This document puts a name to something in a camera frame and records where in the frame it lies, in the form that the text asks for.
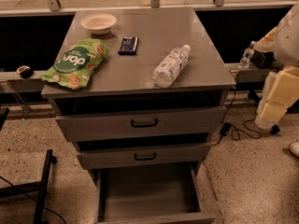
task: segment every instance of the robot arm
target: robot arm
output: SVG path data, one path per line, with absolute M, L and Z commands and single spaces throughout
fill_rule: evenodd
M 299 99 L 299 2 L 254 48 L 274 52 L 275 59 L 285 67 L 278 74 L 270 72 L 257 110 L 256 125 L 270 129 Z

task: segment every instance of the speckled floor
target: speckled floor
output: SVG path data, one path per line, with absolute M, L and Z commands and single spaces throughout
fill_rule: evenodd
M 253 103 L 235 103 L 226 121 L 245 131 L 243 121 L 253 118 Z M 253 122 L 248 126 L 256 129 Z M 260 131 L 260 139 L 242 133 L 235 141 L 229 134 L 212 147 L 197 181 L 203 211 L 216 215 L 214 224 L 299 223 L 299 159 L 288 150 L 289 143 L 299 140 L 299 114 L 286 115 L 279 128 L 275 135 Z M 211 142 L 218 140 L 214 133 Z M 93 223 L 95 185 L 51 113 L 35 111 L 22 120 L 20 112 L 12 111 L 0 132 L 0 144 L 0 175 L 14 184 L 39 180 L 46 150 L 52 149 L 58 162 L 51 168 L 46 206 L 68 224 Z M 0 187 L 7 186 L 0 180 Z M 34 211 L 34 202 L 25 196 L 2 199 L 0 223 L 32 223 Z M 63 223 L 48 211 L 44 218 Z

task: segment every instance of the drawer cabinet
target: drawer cabinet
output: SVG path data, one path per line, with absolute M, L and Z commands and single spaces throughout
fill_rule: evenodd
M 210 149 L 209 143 L 123 147 L 81 152 L 77 155 L 83 169 L 139 166 L 183 161 L 201 161 Z
M 95 12 L 75 15 L 57 60 L 91 36 L 80 20 Z M 211 223 L 195 176 L 225 114 L 233 77 L 191 7 L 105 12 L 117 23 L 107 35 L 92 35 L 106 43 L 109 55 L 88 86 L 71 91 L 47 83 L 42 91 L 97 186 L 94 223 Z M 128 35 L 140 38 L 137 54 L 119 56 Z M 188 66 L 171 87 L 157 87 L 153 70 L 184 44 L 192 47 Z
M 69 142 L 215 131 L 224 106 L 60 116 L 56 120 Z
M 199 199 L 187 162 L 99 170 L 94 223 L 212 223 Z

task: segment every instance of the bottle cap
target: bottle cap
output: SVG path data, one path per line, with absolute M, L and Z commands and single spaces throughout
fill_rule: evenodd
M 188 52 L 190 52 L 191 48 L 189 45 L 182 46 L 183 49 L 186 49 Z

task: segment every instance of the plastic water bottle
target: plastic water bottle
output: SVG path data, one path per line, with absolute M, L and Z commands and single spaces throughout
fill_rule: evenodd
M 171 86 L 180 72 L 185 68 L 190 50 L 189 45 L 171 50 L 153 71 L 155 84 L 163 88 Z
M 251 41 L 250 45 L 244 50 L 243 56 L 241 58 L 241 61 L 239 63 L 240 69 L 248 69 L 250 65 L 251 58 L 254 55 L 254 49 L 253 46 L 256 44 L 255 41 Z

